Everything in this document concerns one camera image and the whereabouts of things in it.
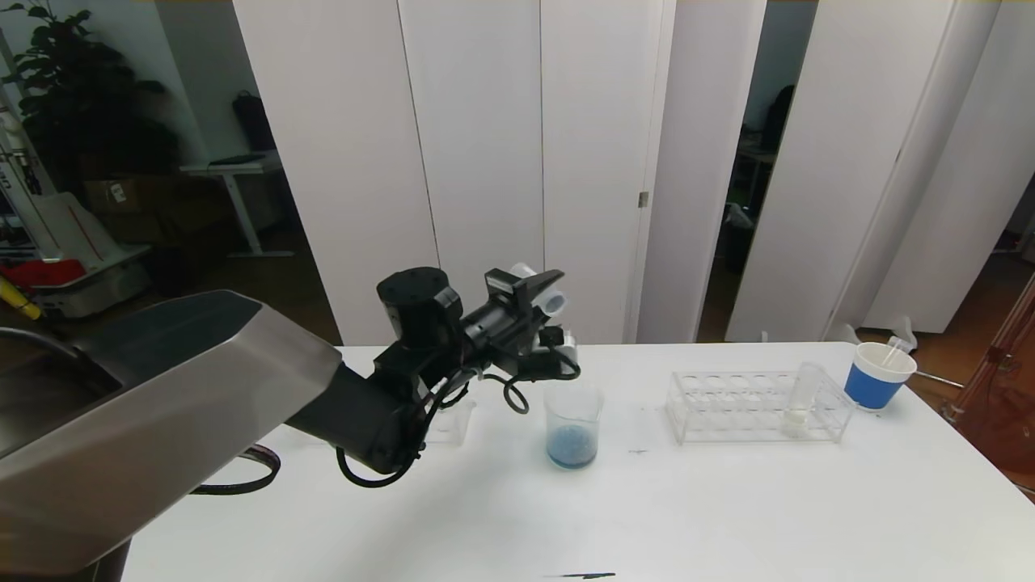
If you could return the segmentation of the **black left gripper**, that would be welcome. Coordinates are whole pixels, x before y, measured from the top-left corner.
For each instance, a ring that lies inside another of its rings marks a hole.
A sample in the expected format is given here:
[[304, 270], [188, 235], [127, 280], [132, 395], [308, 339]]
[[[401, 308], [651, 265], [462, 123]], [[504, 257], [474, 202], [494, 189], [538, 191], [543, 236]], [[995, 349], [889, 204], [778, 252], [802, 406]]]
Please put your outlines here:
[[514, 268], [513, 273], [499, 268], [489, 270], [484, 275], [487, 302], [461, 320], [471, 352], [482, 357], [491, 348], [510, 354], [530, 349], [539, 329], [548, 323], [544, 312], [565, 309], [565, 294], [557, 287], [563, 275], [557, 269], [536, 272], [533, 268]]

